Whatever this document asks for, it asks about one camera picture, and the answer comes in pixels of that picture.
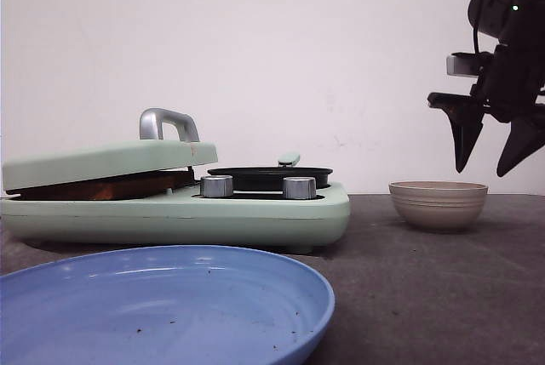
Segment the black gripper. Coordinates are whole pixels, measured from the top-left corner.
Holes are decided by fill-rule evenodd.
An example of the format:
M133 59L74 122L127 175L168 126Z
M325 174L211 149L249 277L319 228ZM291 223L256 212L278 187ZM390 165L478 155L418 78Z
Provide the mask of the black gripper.
M536 102L544 86L544 50L499 44L492 53L476 55L475 69L478 80L470 96L432 92L428 105L449 118L457 172L468 163L485 112L501 123L511 122L496 168L503 177L544 147L544 105Z

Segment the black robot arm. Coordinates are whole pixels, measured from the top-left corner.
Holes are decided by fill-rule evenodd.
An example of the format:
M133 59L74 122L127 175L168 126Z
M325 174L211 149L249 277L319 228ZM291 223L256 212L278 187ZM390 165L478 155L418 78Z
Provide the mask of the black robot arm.
M493 52L479 48L446 59L447 73L476 77L469 95L433 92L432 108L450 120L456 171L461 172L483 128L493 116L511 126L496 173L502 177L544 146L544 0L471 0L468 20L473 34L494 37Z

